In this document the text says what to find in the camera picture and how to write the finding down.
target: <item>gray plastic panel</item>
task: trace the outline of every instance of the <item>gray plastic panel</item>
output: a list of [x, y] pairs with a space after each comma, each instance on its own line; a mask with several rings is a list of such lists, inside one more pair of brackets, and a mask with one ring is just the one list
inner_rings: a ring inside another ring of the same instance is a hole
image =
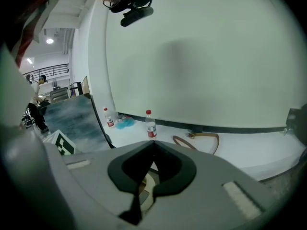
[[139, 142], [134, 146], [130, 145], [108, 151], [63, 156], [63, 159], [66, 164], [89, 160], [89, 165], [71, 170], [72, 175], [93, 199], [113, 214], [119, 215], [130, 209], [133, 195], [121, 192], [116, 188], [107, 174], [107, 168], [114, 158], [133, 150], [143, 143], [146, 142]]
[[10, 135], [0, 149], [3, 165], [16, 188], [50, 225], [64, 230], [140, 229], [110, 213], [83, 190], [55, 145], [44, 146], [34, 133]]
[[223, 189], [235, 181], [263, 209], [274, 203], [266, 188], [225, 160], [162, 142], [193, 159], [194, 181], [178, 195], [159, 197], [139, 226], [147, 229], [232, 229], [247, 221]]

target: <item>bottle label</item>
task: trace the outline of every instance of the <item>bottle label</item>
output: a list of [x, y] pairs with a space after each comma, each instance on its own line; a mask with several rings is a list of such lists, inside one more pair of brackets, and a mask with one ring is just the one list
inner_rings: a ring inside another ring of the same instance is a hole
[[114, 125], [114, 122], [112, 119], [107, 119], [106, 122], [109, 127], [112, 127]]
[[147, 133], [150, 138], [155, 137], [157, 135], [155, 126], [147, 127]]

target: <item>hair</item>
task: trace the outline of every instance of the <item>hair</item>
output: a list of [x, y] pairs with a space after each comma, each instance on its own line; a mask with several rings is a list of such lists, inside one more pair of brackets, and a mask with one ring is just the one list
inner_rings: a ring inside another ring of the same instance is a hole
[[47, 78], [46, 78], [46, 75], [43, 74], [43, 75], [41, 75], [40, 77], [44, 79], [44, 82], [46, 82], [46, 79], [47, 79]]

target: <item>water bottle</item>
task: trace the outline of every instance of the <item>water bottle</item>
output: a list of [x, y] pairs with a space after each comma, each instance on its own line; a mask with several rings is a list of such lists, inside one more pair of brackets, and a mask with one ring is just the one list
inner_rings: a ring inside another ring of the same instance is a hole
[[105, 118], [106, 118], [107, 125], [109, 127], [114, 127], [114, 122], [106, 107], [104, 108], [104, 111], [105, 111]]
[[157, 129], [155, 127], [155, 120], [150, 117], [151, 113], [152, 113], [151, 110], [146, 111], [147, 117], [145, 119], [145, 122], [146, 122], [146, 127], [147, 127], [147, 134], [148, 134], [149, 139], [156, 139]]

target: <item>railing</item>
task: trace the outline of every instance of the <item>railing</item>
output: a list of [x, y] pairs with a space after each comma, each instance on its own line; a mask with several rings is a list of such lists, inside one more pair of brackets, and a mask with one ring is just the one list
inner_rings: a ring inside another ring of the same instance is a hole
[[69, 72], [68, 64], [62, 64], [62, 65], [45, 67], [45, 68], [41, 68], [38, 70], [30, 71], [30, 72], [23, 74], [23, 76], [26, 77], [26, 75], [30, 74], [30, 81], [33, 82], [33, 81], [38, 81], [39, 77], [42, 74], [44, 74], [48, 79], [48, 77], [59, 75], [62, 73], [68, 73], [68, 72]]

